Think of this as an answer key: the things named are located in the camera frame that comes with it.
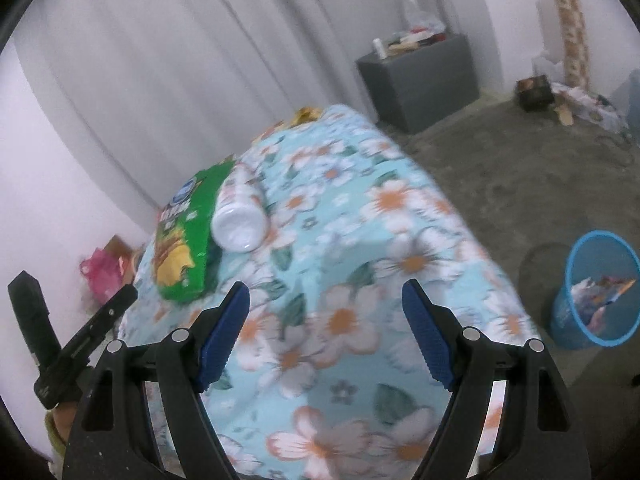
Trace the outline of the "pink plastic bag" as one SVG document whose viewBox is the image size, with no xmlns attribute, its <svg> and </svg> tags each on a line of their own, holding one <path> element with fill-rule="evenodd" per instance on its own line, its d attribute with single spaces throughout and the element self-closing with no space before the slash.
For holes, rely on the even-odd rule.
<svg viewBox="0 0 640 480">
<path fill-rule="evenodd" d="M 98 304 L 106 304 L 129 283 L 129 256 L 126 250 L 96 248 L 90 257 L 81 261 L 80 274 Z"/>
</svg>

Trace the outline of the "dark small box on floor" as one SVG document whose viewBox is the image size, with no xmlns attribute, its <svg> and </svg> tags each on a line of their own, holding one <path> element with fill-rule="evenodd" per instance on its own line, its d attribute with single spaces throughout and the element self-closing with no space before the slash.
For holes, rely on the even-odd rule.
<svg viewBox="0 0 640 480">
<path fill-rule="evenodd" d="M 521 79 L 515 86 L 515 99 L 526 112 L 545 110 L 554 103 L 551 84 L 546 75 Z"/>
</svg>

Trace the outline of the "orange chips bag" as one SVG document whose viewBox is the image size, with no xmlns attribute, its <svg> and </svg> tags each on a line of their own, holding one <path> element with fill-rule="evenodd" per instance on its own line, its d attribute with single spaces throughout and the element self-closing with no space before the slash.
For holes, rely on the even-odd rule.
<svg viewBox="0 0 640 480">
<path fill-rule="evenodd" d="M 615 304 L 636 283 L 635 278 L 602 276 L 597 280 L 585 278 L 572 286 L 570 296 L 575 310 L 590 333 L 600 335 L 604 331 L 608 307 Z"/>
</svg>

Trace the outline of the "blue plastic trash basket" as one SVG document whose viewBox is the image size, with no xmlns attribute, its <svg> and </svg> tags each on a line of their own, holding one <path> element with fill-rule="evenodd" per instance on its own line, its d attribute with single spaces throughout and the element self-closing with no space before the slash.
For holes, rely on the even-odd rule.
<svg viewBox="0 0 640 480">
<path fill-rule="evenodd" d="M 639 328 L 639 256 L 620 236 L 591 231 L 570 250 L 549 334 L 570 350 L 617 347 Z"/>
</svg>

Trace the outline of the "grey curtain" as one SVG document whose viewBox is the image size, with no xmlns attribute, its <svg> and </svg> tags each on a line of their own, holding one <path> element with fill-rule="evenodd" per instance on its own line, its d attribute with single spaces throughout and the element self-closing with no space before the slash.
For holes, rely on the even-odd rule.
<svg viewBox="0 0 640 480">
<path fill-rule="evenodd" d="M 485 0 L 418 0 L 503 84 Z M 373 106 L 356 62 L 408 26 L 410 0 L 32 0 L 11 37 L 44 114 L 141 222 L 196 170 L 299 107 Z"/>
</svg>

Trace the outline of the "empty blue water jug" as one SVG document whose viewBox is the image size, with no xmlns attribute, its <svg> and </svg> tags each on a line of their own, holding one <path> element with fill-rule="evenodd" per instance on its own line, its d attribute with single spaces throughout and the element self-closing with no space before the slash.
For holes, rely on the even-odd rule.
<svg viewBox="0 0 640 480">
<path fill-rule="evenodd" d="M 626 119 L 628 128 L 633 132 L 639 131 L 639 84 L 640 70 L 636 68 L 611 96 L 614 105 Z"/>
</svg>

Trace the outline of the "cardboard box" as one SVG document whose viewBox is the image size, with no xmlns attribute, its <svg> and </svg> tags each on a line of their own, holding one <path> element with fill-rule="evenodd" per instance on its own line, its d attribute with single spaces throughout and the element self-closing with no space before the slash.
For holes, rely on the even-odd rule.
<svg viewBox="0 0 640 480">
<path fill-rule="evenodd" d="M 103 250 L 117 261 L 122 281 L 125 284 L 132 284 L 145 246 L 131 248 L 120 236 L 114 235 L 103 247 Z"/>
</svg>

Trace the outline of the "floral blue tablecloth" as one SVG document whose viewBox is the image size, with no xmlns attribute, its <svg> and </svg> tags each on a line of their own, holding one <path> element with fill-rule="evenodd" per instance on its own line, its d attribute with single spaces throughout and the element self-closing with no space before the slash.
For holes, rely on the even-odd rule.
<svg viewBox="0 0 640 480">
<path fill-rule="evenodd" d="M 203 402 L 239 474 L 265 479 L 407 479 L 448 403 L 401 310 L 417 280 L 490 339 L 536 336 L 506 274 L 433 179 L 368 118 L 333 105 L 269 131 L 243 154 L 270 230 L 249 254 L 214 260 L 190 304 L 160 296 L 146 252 L 119 326 L 152 344 L 218 306 L 236 282 L 250 314 Z"/>
</svg>

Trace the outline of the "patterned wallpaper roll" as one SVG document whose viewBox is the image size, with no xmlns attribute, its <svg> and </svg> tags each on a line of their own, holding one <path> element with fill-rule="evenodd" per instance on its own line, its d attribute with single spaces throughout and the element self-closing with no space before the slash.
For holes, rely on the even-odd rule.
<svg viewBox="0 0 640 480">
<path fill-rule="evenodd" d="M 564 47 L 565 83 L 588 90 L 590 55 L 587 27 L 580 0 L 554 0 L 558 9 Z"/>
</svg>

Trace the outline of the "grey storage box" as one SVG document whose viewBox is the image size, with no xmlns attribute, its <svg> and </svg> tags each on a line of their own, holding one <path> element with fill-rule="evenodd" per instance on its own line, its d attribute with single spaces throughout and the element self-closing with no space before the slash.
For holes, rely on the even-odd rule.
<svg viewBox="0 0 640 480">
<path fill-rule="evenodd" d="M 480 98 L 471 47 L 464 35 L 381 60 L 357 60 L 381 122 L 419 133 Z"/>
</svg>

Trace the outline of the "green potato chips bag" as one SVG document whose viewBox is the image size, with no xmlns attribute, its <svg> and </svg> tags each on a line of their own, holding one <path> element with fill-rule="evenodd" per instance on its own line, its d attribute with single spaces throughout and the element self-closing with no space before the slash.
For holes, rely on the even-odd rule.
<svg viewBox="0 0 640 480">
<path fill-rule="evenodd" d="M 232 159 L 201 170 L 178 189 L 157 219 L 152 278 L 160 296 L 190 302 L 204 292 L 210 222 Z"/>
</svg>

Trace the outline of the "white strawberry drink bottle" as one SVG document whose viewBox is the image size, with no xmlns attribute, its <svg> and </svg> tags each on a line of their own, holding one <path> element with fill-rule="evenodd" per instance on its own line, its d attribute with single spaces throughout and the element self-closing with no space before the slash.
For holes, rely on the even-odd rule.
<svg viewBox="0 0 640 480">
<path fill-rule="evenodd" d="M 213 240 L 226 252 L 252 252 L 268 230 L 262 186 L 249 166 L 237 162 L 217 194 L 210 222 Z"/>
</svg>

